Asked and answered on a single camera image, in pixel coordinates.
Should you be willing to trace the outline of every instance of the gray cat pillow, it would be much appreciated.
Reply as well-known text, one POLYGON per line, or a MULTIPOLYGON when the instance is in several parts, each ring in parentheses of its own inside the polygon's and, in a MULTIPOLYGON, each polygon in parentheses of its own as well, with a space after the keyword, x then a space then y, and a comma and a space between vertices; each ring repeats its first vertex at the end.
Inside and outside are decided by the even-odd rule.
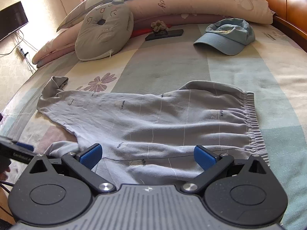
POLYGON ((99 5, 84 18, 75 44, 79 60, 102 59, 119 52, 133 30, 133 15, 124 0, 99 5))

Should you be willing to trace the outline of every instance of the blue baseball cap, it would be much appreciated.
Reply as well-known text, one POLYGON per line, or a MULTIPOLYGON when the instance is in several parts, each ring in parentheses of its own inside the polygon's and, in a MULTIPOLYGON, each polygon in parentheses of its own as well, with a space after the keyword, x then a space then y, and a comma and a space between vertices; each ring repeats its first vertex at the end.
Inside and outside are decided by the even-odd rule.
POLYGON ((247 21, 231 18, 209 25, 194 44, 205 43, 226 55, 236 55, 255 39, 254 30, 247 21))

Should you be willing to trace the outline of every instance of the gray gripper base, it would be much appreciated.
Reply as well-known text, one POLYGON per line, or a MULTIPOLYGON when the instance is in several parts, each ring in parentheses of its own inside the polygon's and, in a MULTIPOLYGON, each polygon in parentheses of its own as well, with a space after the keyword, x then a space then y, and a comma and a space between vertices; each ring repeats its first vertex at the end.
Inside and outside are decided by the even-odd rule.
MULTIPOLYGON (((240 228, 218 221, 205 210, 199 197, 182 194, 174 185, 122 185, 116 193, 99 195, 87 212, 69 223, 43 228, 17 223, 11 228, 11 230, 37 229, 239 230, 240 228)), ((262 230, 281 229, 277 224, 262 228, 262 230)))

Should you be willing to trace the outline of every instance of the gray cloth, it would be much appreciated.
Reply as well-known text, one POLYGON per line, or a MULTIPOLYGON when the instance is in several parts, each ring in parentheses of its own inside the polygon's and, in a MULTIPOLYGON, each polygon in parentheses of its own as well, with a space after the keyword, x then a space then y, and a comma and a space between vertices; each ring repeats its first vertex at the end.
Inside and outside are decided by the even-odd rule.
POLYGON ((162 95, 141 95, 63 91, 67 82, 52 77, 37 109, 74 134, 80 150, 100 143, 103 157, 93 170, 117 187, 183 184, 203 171, 193 158, 197 144, 237 159, 264 148, 254 94, 232 85, 191 81, 162 95))

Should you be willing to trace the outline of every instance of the cap brim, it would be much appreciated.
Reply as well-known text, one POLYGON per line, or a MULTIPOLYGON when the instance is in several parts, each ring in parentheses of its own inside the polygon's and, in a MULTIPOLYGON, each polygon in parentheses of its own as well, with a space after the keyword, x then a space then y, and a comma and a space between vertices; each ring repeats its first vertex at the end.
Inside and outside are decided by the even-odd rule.
POLYGON ((197 43, 208 44, 226 55, 236 55, 245 47, 239 42, 214 33, 205 33, 193 44, 197 43))

